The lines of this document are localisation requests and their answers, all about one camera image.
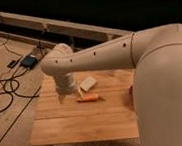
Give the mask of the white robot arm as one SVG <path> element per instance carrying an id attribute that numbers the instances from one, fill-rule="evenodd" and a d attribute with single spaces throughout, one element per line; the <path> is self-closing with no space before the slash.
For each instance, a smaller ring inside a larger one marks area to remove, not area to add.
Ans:
<path id="1" fill-rule="evenodd" d="M 59 95 L 75 92 L 76 71 L 131 69 L 141 146 L 182 146 L 182 24 L 157 26 L 75 52 L 59 43 L 41 63 Z"/>

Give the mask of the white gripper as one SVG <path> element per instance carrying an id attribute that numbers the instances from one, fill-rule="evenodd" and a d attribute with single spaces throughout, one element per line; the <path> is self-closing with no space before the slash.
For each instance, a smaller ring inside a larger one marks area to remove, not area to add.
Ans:
<path id="1" fill-rule="evenodd" d="M 69 84 L 68 86 L 57 86 L 56 91 L 58 92 L 59 102 L 63 103 L 66 95 L 76 92 L 76 84 Z"/>

